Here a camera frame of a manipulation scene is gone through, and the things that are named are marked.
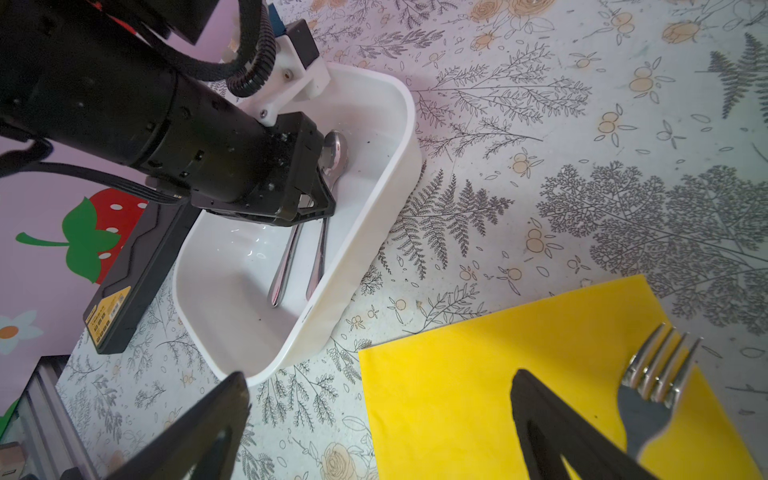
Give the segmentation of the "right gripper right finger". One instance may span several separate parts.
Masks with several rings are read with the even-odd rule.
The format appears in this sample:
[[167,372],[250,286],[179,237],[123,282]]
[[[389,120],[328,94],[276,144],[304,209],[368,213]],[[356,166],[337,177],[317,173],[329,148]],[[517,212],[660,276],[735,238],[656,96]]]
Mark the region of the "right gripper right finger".
[[581,417],[535,375],[518,370],[510,391],[513,421],[531,479],[654,477]]

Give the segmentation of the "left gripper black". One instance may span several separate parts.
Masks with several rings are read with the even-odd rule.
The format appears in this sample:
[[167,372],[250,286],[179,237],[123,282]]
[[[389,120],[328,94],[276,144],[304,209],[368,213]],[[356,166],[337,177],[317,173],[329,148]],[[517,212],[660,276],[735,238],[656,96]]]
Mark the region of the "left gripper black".
[[302,112],[267,127],[201,83],[173,96],[173,193],[211,213],[274,226],[331,216],[321,177],[323,136]]

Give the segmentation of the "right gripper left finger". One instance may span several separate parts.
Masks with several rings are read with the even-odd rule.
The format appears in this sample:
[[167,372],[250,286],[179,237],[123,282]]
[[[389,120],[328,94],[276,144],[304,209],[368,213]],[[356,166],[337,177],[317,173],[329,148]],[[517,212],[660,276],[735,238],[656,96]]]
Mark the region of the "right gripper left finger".
[[244,375],[234,372],[111,479],[229,479],[250,413]]

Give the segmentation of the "silver fork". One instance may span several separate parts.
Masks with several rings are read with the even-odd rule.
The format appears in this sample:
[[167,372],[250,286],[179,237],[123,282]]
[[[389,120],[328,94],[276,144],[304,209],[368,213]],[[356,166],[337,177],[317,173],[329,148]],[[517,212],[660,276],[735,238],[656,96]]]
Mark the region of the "silver fork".
[[626,434],[626,454],[639,461],[646,447],[669,427],[702,344],[661,324],[631,357],[622,375],[617,405]]

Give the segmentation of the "silver knife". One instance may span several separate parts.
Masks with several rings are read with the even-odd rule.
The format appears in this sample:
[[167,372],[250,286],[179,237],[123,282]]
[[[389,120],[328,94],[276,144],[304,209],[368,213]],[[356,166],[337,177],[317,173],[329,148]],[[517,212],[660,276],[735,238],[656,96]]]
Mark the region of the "silver knife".
[[269,301],[273,308],[276,308],[282,302],[285,294],[285,289],[288,284],[290,270],[292,267],[293,257],[296,247],[303,229],[302,224],[294,225],[290,231],[288,242],[281,257],[277,271],[273,277],[273,281],[269,290]]

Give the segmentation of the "yellow paper napkin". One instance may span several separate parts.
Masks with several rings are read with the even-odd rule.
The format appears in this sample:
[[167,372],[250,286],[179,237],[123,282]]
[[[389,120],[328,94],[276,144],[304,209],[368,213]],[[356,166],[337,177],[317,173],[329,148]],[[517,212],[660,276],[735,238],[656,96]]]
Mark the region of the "yellow paper napkin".
[[758,479],[643,276],[363,350],[384,479]]

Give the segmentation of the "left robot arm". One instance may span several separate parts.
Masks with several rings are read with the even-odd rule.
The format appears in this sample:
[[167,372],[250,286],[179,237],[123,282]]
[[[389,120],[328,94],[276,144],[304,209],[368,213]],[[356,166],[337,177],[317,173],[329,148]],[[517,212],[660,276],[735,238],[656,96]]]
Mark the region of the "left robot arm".
[[232,60],[167,44],[195,42],[211,1],[5,1],[1,134],[20,148],[1,173],[77,177],[166,205],[288,227],[328,218],[336,202],[319,167],[323,137],[304,113],[256,118],[211,89],[260,91],[277,38],[262,1],[238,5]]

